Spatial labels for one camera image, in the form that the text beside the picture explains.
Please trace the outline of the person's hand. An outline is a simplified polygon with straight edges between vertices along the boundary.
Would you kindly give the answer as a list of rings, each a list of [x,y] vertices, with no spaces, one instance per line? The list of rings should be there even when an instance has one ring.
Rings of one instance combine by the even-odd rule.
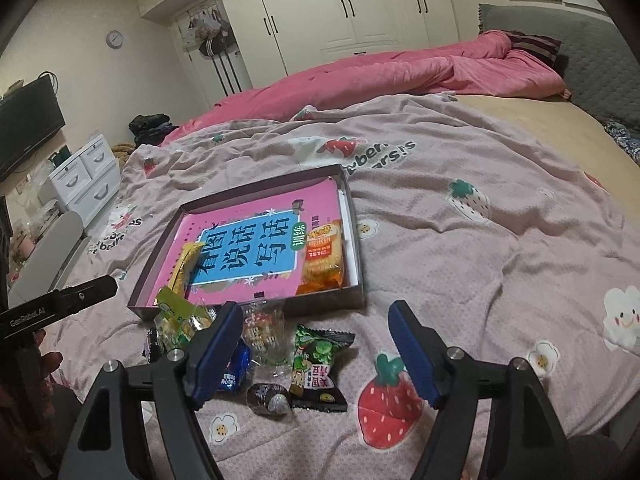
[[[58,352],[42,353],[45,330],[37,330],[11,349],[1,364],[1,477],[47,479],[55,470],[60,437],[55,421],[55,385],[50,376],[61,365]]]

